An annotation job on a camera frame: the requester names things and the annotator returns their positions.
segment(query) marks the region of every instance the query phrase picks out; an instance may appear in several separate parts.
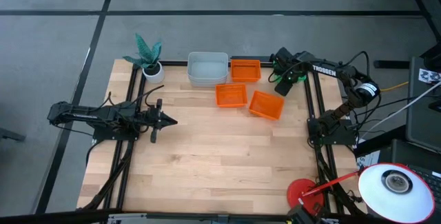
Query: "potted plant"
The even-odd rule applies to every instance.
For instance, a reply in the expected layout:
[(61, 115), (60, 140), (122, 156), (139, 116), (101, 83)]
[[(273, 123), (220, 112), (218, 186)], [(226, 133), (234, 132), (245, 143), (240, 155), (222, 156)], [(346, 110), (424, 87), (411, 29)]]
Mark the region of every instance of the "potted plant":
[(164, 79), (164, 69), (161, 63), (159, 63), (161, 42), (154, 44), (152, 49), (150, 49), (139, 34), (135, 34), (135, 37), (140, 58), (135, 59), (130, 56), (124, 56), (123, 58), (142, 68), (143, 74), (148, 82), (160, 83)]

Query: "white flower pot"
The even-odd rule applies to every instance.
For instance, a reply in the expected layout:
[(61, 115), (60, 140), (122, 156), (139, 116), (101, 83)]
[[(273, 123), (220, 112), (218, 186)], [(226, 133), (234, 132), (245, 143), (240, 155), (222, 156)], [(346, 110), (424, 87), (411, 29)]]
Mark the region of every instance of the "white flower pot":
[(145, 73), (145, 71), (143, 69), (143, 74), (149, 83), (160, 83), (164, 80), (163, 65), (161, 65), (161, 63), (159, 63), (159, 61), (158, 61), (158, 64), (159, 64), (159, 72), (156, 73), (155, 75), (148, 75), (147, 73)]

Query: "white cable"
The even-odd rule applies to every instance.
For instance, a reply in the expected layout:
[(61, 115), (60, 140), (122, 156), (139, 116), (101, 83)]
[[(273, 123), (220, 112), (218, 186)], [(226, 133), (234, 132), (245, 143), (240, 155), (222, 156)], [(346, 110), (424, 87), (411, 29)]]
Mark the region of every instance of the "white cable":
[(406, 106), (404, 106), (403, 108), (401, 108), (400, 110), (398, 110), (397, 112), (393, 113), (392, 115), (388, 116), (387, 118), (381, 120), (379, 123), (375, 124), (372, 128), (370, 128), (369, 130), (367, 130), (367, 132), (365, 134), (363, 134), (363, 136), (361, 137), (361, 139), (366, 136), (366, 134), (369, 133), (369, 131), (371, 131), (372, 129), (378, 127), (378, 125), (380, 125), (381, 123), (384, 123), (385, 121), (389, 120), (390, 118), (394, 117), (395, 115), (397, 115), (398, 113), (400, 113), (401, 111), (407, 109), (408, 107), (410, 107), (412, 104), (414, 104), (416, 101), (420, 100), (423, 96), (425, 96), (427, 93), (429, 93), (430, 91), (432, 91), (433, 89), (435, 89), (436, 87), (441, 85), (441, 81), (438, 82), (437, 84), (435, 84), (432, 88), (426, 90), (426, 92), (422, 93), (417, 99), (413, 100), (412, 102), (410, 102), (409, 104), (407, 104)]

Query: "black cable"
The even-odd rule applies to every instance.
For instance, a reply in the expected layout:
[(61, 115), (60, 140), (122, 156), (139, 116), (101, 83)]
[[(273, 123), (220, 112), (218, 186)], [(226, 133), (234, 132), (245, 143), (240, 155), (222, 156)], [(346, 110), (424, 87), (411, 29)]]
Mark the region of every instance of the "black cable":
[(283, 78), (283, 76), (285, 76), (288, 72), (290, 72), (291, 69), (294, 68), (294, 66), (300, 65), (301, 63), (304, 63), (304, 62), (305, 62), (305, 61), (301, 61), (301, 62), (298, 62), (298, 63), (295, 63), (295, 64), (289, 66), (288, 69), (286, 69), (286, 70), (285, 70), (281, 75), (279, 75), (278, 78), (275, 79), (275, 80), (271, 80), (272, 75), (274, 75), (274, 71), (273, 71), (273, 72), (269, 75), (269, 77), (268, 77), (268, 82), (270, 82), (270, 83), (274, 83), (274, 82), (276, 82), (277, 80)]
[(363, 122), (364, 123), (367, 122), (367, 113), (365, 114), (365, 118), (363, 119)]
[(148, 97), (148, 96), (146, 96), (146, 97), (144, 98), (144, 103), (146, 104), (146, 106), (151, 107), (151, 105), (148, 104), (148, 102), (147, 102), (147, 97)]
[(112, 106), (115, 106), (115, 103), (113, 103), (113, 101), (111, 99), (109, 99), (110, 104), (112, 104)]
[(350, 145), (345, 145), (346, 147), (347, 147), (347, 149), (349, 149), (349, 151), (351, 151), (352, 152), (352, 154), (353, 154), (353, 149), (352, 149), (352, 147), (350, 146)]
[(342, 68), (342, 67), (345, 67), (346, 65), (349, 65), (349, 64), (352, 63), (355, 59), (357, 59), (361, 54), (363, 54), (363, 55), (365, 56), (365, 58), (366, 58), (366, 74), (367, 74), (367, 76), (369, 77), (369, 75), (370, 75), (370, 71), (371, 71), (371, 65), (370, 65), (370, 62), (369, 62), (369, 55), (368, 55), (367, 52), (365, 52), (365, 51), (361, 51), (361, 52), (359, 52), (359, 53), (356, 54), (354, 57), (352, 57), (352, 59), (350, 59), (347, 63), (338, 66), (338, 68)]
[(107, 98), (104, 100), (104, 102), (99, 107), (94, 108), (92, 110), (89, 110), (89, 112), (100, 110), (108, 101), (110, 101), (110, 103), (112, 103), (112, 100), (110, 99), (111, 95), (112, 95), (112, 92), (109, 92), (109, 94), (108, 94)]
[(90, 152), (94, 149), (94, 147), (96, 147), (100, 142), (96, 142), (93, 146), (91, 146), (88, 150), (88, 153), (85, 155), (85, 166), (88, 166), (89, 163), (89, 156), (90, 156)]
[(133, 126), (133, 129), (135, 130), (135, 132), (137, 132), (138, 134), (143, 134), (149, 130), (149, 126), (147, 126), (144, 130), (141, 130), (141, 127), (139, 127), (139, 130), (138, 130), (138, 128), (136, 128), (136, 126), (135, 126), (135, 123), (133, 123), (133, 122), (132, 122), (132, 126)]
[(360, 128), (366, 123), (367, 119), (378, 109), (378, 106), (380, 105), (380, 103), (381, 103), (381, 94), (378, 95), (377, 104), (372, 109), (372, 111), (365, 117), (365, 119), (360, 123), (360, 126), (358, 126), (357, 131), (360, 130)]
[(89, 133), (87, 133), (87, 132), (82, 132), (82, 131), (72, 130), (72, 129), (70, 129), (70, 128), (63, 128), (63, 127), (60, 127), (60, 126), (57, 126), (57, 125), (53, 125), (53, 126), (56, 127), (56, 128), (61, 128), (61, 129), (68, 130), (68, 131), (71, 131), (71, 132), (77, 132), (77, 133), (80, 133), (80, 134), (85, 134), (85, 135), (88, 135), (88, 136), (92, 136), (92, 137), (93, 137), (93, 134), (89, 134)]
[(365, 124), (370, 123), (371, 121), (382, 121), (382, 119), (370, 119), (370, 120), (366, 121)]
[(122, 107), (122, 108), (128, 108), (130, 106), (132, 106), (133, 104), (135, 104), (139, 99), (142, 99), (144, 96), (148, 97), (150, 95), (150, 93), (152, 93), (153, 91), (157, 90), (157, 89), (161, 89), (162, 87), (164, 87), (164, 85), (158, 86), (156, 88), (153, 88), (151, 90), (149, 90), (148, 92), (142, 94), (141, 96), (138, 96), (135, 98), (135, 100), (133, 100), (129, 105)]
[(395, 114), (395, 113), (396, 113), (396, 111), (390, 112), (390, 113), (387, 114), (387, 117), (389, 117), (389, 116), (391, 116), (392, 114)]
[[(307, 139), (307, 143), (310, 148), (316, 149), (315, 145), (317, 145), (317, 144), (314, 145), (309, 138)], [(318, 148), (321, 149), (322, 147), (323, 147), (323, 142), (320, 139), (320, 141), (318, 142)]]
[(354, 114), (354, 119), (356, 120), (356, 128), (355, 128), (355, 132), (356, 132), (356, 142), (358, 142), (357, 140), (360, 138), (360, 134), (358, 133), (358, 126), (360, 125), (360, 122), (358, 122), (358, 117), (356, 115), (356, 111), (352, 110), (353, 114)]
[(348, 192), (346, 192), (346, 194), (348, 195), (348, 197), (352, 200), (353, 203), (357, 202), (357, 203), (361, 203), (363, 202), (363, 198), (356, 196), (352, 190), (349, 190)]
[[(431, 96), (423, 96), (423, 97), (433, 97), (433, 98), (438, 98), (438, 97), (441, 97), (441, 95), (435, 95), (435, 96), (431, 95)], [(385, 103), (385, 104), (383, 104), (383, 105), (379, 105), (377, 108), (383, 108), (383, 107), (386, 107), (386, 106), (391, 105), (391, 104), (394, 104), (394, 103), (399, 103), (399, 102), (401, 102), (401, 101), (406, 101), (406, 100), (414, 100), (414, 99), (416, 99), (416, 98), (418, 98), (418, 96), (407, 97), (407, 98), (405, 98), (405, 99), (400, 99), (400, 100), (397, 100), (397, 101), (393, 101), (393, 102), (390, 102), (390, 103)], [(357, 116), (359, 116), (359, 115), (361, 115), (361, 114), (365, 114), (365, 113), (366, 113), (366, 112), (361, 112), (361, 113), (357, 114)]]
[(362, 131), (362, 130), (360, 130), (359, 132), (366, 132), (366, 133), (376, 133), (376, 132), (383, 132), (383, 133), (385, 133), (386, 131), (384, 131), (384, 130), (378, 130), (378, 131)]

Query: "wire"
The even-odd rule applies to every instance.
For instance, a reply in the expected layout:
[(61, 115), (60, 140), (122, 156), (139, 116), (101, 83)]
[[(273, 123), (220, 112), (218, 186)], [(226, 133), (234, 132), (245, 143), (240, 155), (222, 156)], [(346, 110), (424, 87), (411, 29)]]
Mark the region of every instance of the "wire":
[(346, 65), (349, 65), (349, 64), (352, 63), (355, 59), (357, 59), (361, 54), (363, 54), (363, 55), (365, 56), (365, 58), (366, 58), (366, 74), (367, 74), (367, 76), (369, 77), (369, 75), (370, 75), (370, 70), (371, 70), (371, 65), (370, 65), (370, 62), (369, 62), (369, 55), (367, 54), (366, 51), (361, 51), (361, 52), (359, 52), (358, 54), (355, 54), (355, 55), (352, 57), (352, 59), (350, 59), (346, 64), (340, 65), (340, 66), (338, 66), (338, 68), (342, 68), (342, 67), (345, 67)]
[(368, 114), (366, 114), (365, 119), (363, 119), (363, 121), (360, 123), (360, 126), (358, 127), (358, 130), (360, 130), (360, 128), (366, 123), (367, 119), (378, 109), (378, 106), (381, 103), (381, 94), (378, 95), (378, 101), (377, 104), (375, 105), (375, 107), (373, 107), (372, 111)]
[(85, 165), (88, 166), (89, 163), (89, 156), (90, 156), (90, 152), (94, 149), (94, 147), (96, 147), (100, 142), (96, 142), (93, 146), (91, 146), (88, 150), (88, 153), (85, 155)]
[(82, 132), (82, 131), (77, 131), (77, 130), (71, 130), (70, 128), (63, 128), (63, 127), (60, 127), (60, 126), (57, 126), (57, 125), (53, 125), (53, 126), (56, 127), (56, 128), (64, 129), (64, 130), (71, 131), (71, 132), (77, 132), (77, 133), (80, 133), (80, 134), (85, 134), (85, 135), (88, 135), (88, 136), (92, 136), (92, 137), (93, 137), (92, 134), (89, 134), (89, 133), (87, 133), (87, 132)]
[(391, 91), (391, 90), (394, 90), (394, 89), (399, 88), (399, 87), (401, 87), (401, 86), (404, 86), (404, 85), (406, 85), (406, 84), (408, 84), (408, 83), (409, 83), (409, 82), (407, 81), (407, 82), (400, 83), (399, 85), (395, 85), (395, 86), (390, 87), (390, 88), (387, 88), (387, 89), (380, 89), (380, 91), (381, 91), (381, 92)]
[[(423, 96), (423, 97), (433, 97), (433, 98), (438, 98), (438, 97), (441, 97), (441, 95), (431, 95), (431, 96)], [(413, 100), (413, 99), (415, 99), (415, 98), (418, 98), (418, 96), (407, 97), (407, 98), (400, 99), (400, 100), (396, 100), (396, 101), (393, 101), (393, 102), (390, 102), (390, 103), (385, 103), (385, 104), (383, 104), (383, 105), (379, 105), (378, 108), (383, 108), (383, 107), (386, 107), (386, 106), (391, 105), (391, 104), (394, 104), (394, 103), (399, 103), (399, 102), (401, 102), (401, 101)], [(358, 116), (358, 115), (365, 114), (365, 113), (366, 113), (366, 112), (361, 112), (361, 113), (356, 114), (356, 115)]]
[(135, 100), (133, 100), (129, 105), (122, 107), (122, 108), (128, 108), (130, 106), (132, 106), (134, 103), (136, 103), (139, 99), (142, 99), (144, 96), (146, 96), (146, 98), (150, 95), (150, 93), (152, 93), (153, 91), (157, 90), (157, 89), (161, 89), (162, 87), (164, 87), (164, 85), (158, 86), (156, 88), (153, 88), (151, 90), (149, 90), (148, 92), (142, 94), (141, 96), (138, 96), (135, 98)]
[(360, 132), (366, 132), (366, 133), (377, 133), (377, 132), (383, 132), (383, 133), (385, 133), (386, 131), (384, 131), (384, 130), (378, 130), (378, 131), (360, 131)]
[(147, 102), (147, 97), (144, 98), (144, 103), (145, 103), (147, 106), (151, 107), (151, 105)]
[(360, 126), (360, 123), (358, 122), (358, 117), (357, 117), (357, 113), (355, 112), (355, 110), (352, 110), (352, 112), (353, 112), (353, 116), (356, 120), (355, 132), (356, 132), (356, 143), (358, 143), (358, 139), (360, 138), (360, 133), (358, 132), (358, 127)]
[(352, 200), (353, 203), (357, 202), (357, 203), (361, 203), (363, 202), (363, 199), (359, 196), (356, 196), (352, 190), (349, 190), (348, 192), (346, 192), (347, 196)]
[(381, 121), (381, 119), (370, 119), (370, 120), (368, 120), (367, 122), (365, 122), (365, 124), (366, 124), (366, 123), (370, 123), (371, 121)]
[(115, 103), (113, 103), (113, 101), (109, 98), (109, 102), (110, 104), (112, 104), (112, 106), (115, 106)]
[(347, 147), (347, 149), (349, 149), (349, 151), (351, 151), (353, 153), (353, 149), (350, 145), (345, 145)]
[(308, 138), (308, 139), (307, 139), (307, 143), (308, 143), (308, 146), (309, 146), (310, 148), (312, 148), (312, 149), (316, 149), (316, 145), (318, 146), (318, 148), (322, 148), (322, 147), (323, 147), (322, 139), (319, 139), (318, 144), (313, 144), (313, 143), (311, 142), (311, 140)]
[(391, 114), (394, 114), (395, 112), (396, 111), (388, 113), (387, 117), (391, 116)]
[(270, 82), (270, 83), (276, 82), (277, 80), (283, 78), (283, 76), (285, 76), (288, 72), (290, 72), (292, 68), (294, 68), (295, 66), (300, 65), (301, 63), (304, 63), (304, 62), (305, 61), (301, 61), (301, 62), (298, 62), (298, 63), (295, 63), (295, 64), (289, 66), (288, 69), (286, 69), (281, 75), (278, 76), (277, 79), (274, 79), (274, 80), (271, 80), (272, 75), (274, 75), (274, 72), (272, 72), (268, 77), (268, 82)]
[(97, 111), (97, 110), (100, 110), (109, 100), (110, 100), (110, 95), (111, 95), (111, 92), (109, 92), (109, 95), (107, 96), (107, 98), (105, 99), (105, 101), (99, 106), (99, 107), (97, 107), (97, 108), (94, 108), (94, 109), (92, 109), (92, 110), (89, 110), (89, 112), (93, 112), (93, 111)]
[(412, 102), (410, 102), (409, 104), (407, 104), (406, 106), (404, 106), (403, 108), (401, 108), (400, 110), (398, 110), (397, 112), (393, 113), (391, 116), (386, 117), (385, 119), (383, 119), (381, 122), (375, 124), (372, 128), (369, 128), (369, 131), (372, 131), (372, 129), (378, 127), (379, 125), (381, 125), (381, 123), (384, 123), (385, 121), (389, 120), (390, 118), (394, 117), (395, 115), (397, 115), (398, 113), (400, 113), (401, 111), (407, 109), (408, 107), (410, 107), (412, 104), (416, 103), (418, 100), (420, 100), (423, 96), (425, 96), (426, 94), (428, 94), (430, 91), (434, 90), (435, 88), (437, 88), (438, 86), (441, 85), (441, 81), (438, 82), (437, 84), (435, 84), (434, 86), (432, 86), (430, 89), (426, 90), (424, 93), (422, 93), (419, 97), (417, 97), (415, 100), (413, 100)]

